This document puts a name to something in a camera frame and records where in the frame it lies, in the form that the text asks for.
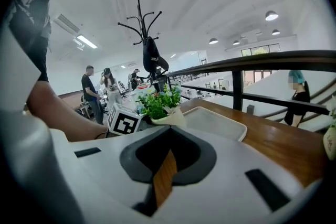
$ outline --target black t-shirt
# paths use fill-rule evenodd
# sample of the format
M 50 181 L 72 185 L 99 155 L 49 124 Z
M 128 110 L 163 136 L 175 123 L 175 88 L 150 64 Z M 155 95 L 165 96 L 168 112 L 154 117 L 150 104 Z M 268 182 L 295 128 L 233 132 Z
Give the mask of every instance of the black t-shirt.
M 310 96 L 307 92 L 299 92 L 292 97 L 292 100 L 310 103 Z M 302 108 L 289 108 L 284 118 L 284 121 L 288 125 L 292 125 L 294 115 L 302 116 L 302 120 L 306 112 L 307 111 Z
M 86 101 L 94 101 L 94 100 L 97 99 L 96 97 L 89 95 L 85 90 L 85 88 L 89 87 L 91 91 L 93 91 L 95 94 L 97 94 L 90 78 L 85 74 L 82 77 L 82 87 L 83 87 L 84 98 L 85 98 Z
M 13 0 L 4 17 L 14 37 L 48 81 L 46 55 L 51 33 L 49 0 Z

